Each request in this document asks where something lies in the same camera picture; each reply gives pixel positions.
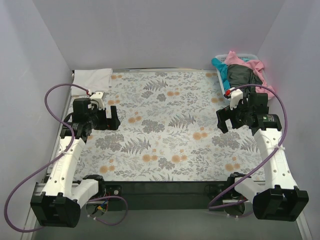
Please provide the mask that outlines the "dark grey t shirt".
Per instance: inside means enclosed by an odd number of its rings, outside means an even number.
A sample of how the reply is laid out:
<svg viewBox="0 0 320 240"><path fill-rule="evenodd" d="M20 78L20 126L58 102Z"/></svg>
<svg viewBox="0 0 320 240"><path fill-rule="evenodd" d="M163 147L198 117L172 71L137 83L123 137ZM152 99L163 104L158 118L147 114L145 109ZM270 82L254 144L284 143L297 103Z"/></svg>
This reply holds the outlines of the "dark grey t shirt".
<svg viewBox="0 0 320 240"><path fill-rule="evenodd" d="M227 66L227 80L231 88L237 88L243 85L255 84L262 85L263 82L252 69L239 64Z"/></svg>

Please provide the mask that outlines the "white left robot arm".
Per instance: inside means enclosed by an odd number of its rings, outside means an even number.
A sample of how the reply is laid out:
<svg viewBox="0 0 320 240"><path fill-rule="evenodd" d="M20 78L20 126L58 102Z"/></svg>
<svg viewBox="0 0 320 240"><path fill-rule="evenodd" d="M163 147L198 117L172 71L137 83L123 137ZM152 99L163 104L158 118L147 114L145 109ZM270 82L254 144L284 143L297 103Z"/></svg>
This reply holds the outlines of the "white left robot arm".
<svg viewBox="0 0 320 240"><path fill-rule="evenodd" d="M111 117L107 117L103 98L102 92L95 92L75 99L72 113L64 119L58 150L61 158L53 164L40 195L33 196L30 202L43 227L74 228L86 202L106 196L104 179L98 174L86 175L77 187L72 187L78 160L92 131L116 131L121 124L114 105L110 107Z"/></svg>

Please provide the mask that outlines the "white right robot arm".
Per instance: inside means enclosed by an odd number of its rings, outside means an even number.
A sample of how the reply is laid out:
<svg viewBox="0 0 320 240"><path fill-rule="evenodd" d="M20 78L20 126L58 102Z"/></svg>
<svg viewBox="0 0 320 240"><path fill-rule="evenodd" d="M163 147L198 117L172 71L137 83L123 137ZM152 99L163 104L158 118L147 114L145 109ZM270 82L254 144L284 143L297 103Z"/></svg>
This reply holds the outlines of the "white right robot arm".
<svg viewBox="0 0 320 240"><path fill-rule="evenodd" d="M226 189L216 198L224 194L232 199L243 196L252 203L257 219L294 222L309 202L309 195L299 189L291 175L282 145L286 131L279 117L269 113L268 95L250 93L248 98L239 100L236 107L227 106L216 115L217 127L224 134L228 132L227 120L233 129L249 127L263 158L258 168L264 169L265 176L264 187L261 187L251 178L253 170L247 174L235 172L228 177Z"/></svg>

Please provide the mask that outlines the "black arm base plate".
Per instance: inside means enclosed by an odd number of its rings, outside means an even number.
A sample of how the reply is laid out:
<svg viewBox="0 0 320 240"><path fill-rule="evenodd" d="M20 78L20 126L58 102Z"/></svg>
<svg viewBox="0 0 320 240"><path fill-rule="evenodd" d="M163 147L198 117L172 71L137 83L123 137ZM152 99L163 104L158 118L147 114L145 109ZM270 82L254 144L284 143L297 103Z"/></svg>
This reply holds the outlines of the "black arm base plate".
<svg viewBox="0 0 320 240"><path fill-rule="evenodd" d="M206 210L209 202L228 186L227 181L106 181L104 193L112 198L109 211Z"/></svg>

